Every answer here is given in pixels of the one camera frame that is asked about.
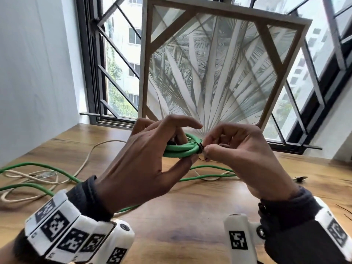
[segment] wooden stretcher frame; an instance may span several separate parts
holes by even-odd
[[[185,10],[185,12],[151,42],[153,6],[177,8]],[[149,59],[152,53],[162,46],[172,35],[179,31],[197,13],[236,18],[255,23],[277,75],[276,82],[257,124],[263,130],[270,118],[271,112],[274,109],[281,89],[287,79],[288,73],[290,72],[312,21],[301,17],[208,0],[143,0],[138,117],[145,118],[147,116],[149,119],[155,121],[158,120],[146,104],[148,94]],[[267,27],[268,25],[296,30],[284,62],[282,62],[279,57],[276,46]]]

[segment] tree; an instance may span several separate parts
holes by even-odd
[[[109,36],[112,36],[112,26],[111,21],[108,21]],[[118,81],[121,79],[122,70],[116,64],[115,50],[112,46],[107,43],[106,45],[106,62],[107,71],[109,75]],[[116,89],[116,87],[107,79],[108,81],[108,101],[109,105],[121,116],[137,118],[138,112],[134,107],[126,100],[126,98]]]

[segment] wooden table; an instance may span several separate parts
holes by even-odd
[[[73,174],[93,145],[111,139],[126,140],[129,133],[120,129],[79,124],[9,164],[39,162]],[[92,174],[101,174],[123,145],[111,142],[97,147],[78,178],[86,179]],[[352,221],[344,215],[352,218],[352,214],[336,205],[352,211],[351,168],[322,159],[284,153],[277,155],[292,177],[309,177],[304,186],[330,206],[345,230],[352,235]],[[163,159],[163,169],[169,169],[176,161]],[[18,170],[31,172],[38,168],[28,166]],[[202,168],[198,172],[221,173],[211,168]],[[194,171],[187,174],[189,177],[195,175]],[[13,179],[4,177],[0,180],[0,185],[13,182]],[[71,183],[57,189],[72,186]],[[18,189],[9,198],[28,196],[32,192],[32,189]],[[16,236],[23,228],[24,220],[46,200],[48,197],[33,202],[0,203],[0,246]],[[251,221],[258,221],[257,203],[258,199],[249,193],[245,184],[235,178],[178,183],[168,194],[120,217],[131,225],[136,234],[124,263],[229,263],[224,245],[223,219],[231,213],[245,213]],[[257,252],[263,263],[274,263],[266,255],[263,246],[258,246]]]

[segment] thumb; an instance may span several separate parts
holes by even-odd
[[[237,149],[225,148],[218,144],[209,144],[204,147],[204,156],[211,160],[223,163],[229,167],[233,166],[237,158]]]
[[[161,173],[165,190],[169,191],[184,175],[189,172],[191,166],[198,160],[198,155],[194,154],[177,161],[168,171]]]

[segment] wood grain surface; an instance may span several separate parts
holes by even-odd
[[[111,139],[126,140],[129,133],[126,130],[79,124],[10,164],[40,162],[73,174],[93,145]],[[97,147],[78,178],[101,174],[123,145],[121,142],[111,142]],[[337,206],[352,211],[351,167],[298,155],[280,153],[277,156],[292,177],[309,177],[303,185],[330,206],[341,225],[352,235],[352,221],[344,214],[350,218],[352,215]],[[169,169],[176,161],[164,158],[163,169]],[[31,172],[38,170],[38,167],[28,166],[18,170]],[[211,168],[202,168],[198,172],[221,173]],[[195,175],[194,171],[190,171],[186,176]],[[2,186],[15,182],[5,177],[0,180]],[[61,188],[72,186],[71,183]],[[25,197],[34,191],[17,189],[9,198]],[[0,203],[0,246],[12,240],[23,228],[24,220],[47,200],[48,197],[44,197],[33,202]],[[127,221],[136,234],[124,263],[229,263],[224,245],[223,220],[231,213],[245,213],[251,221],[258,221],[257,203],[258,199],[249,193],[245,184],[235,178],[178,183],[168,194],[121,215],[120,218]],[[257,252],[263,263],[274,263],[263,246],[258,246]]]

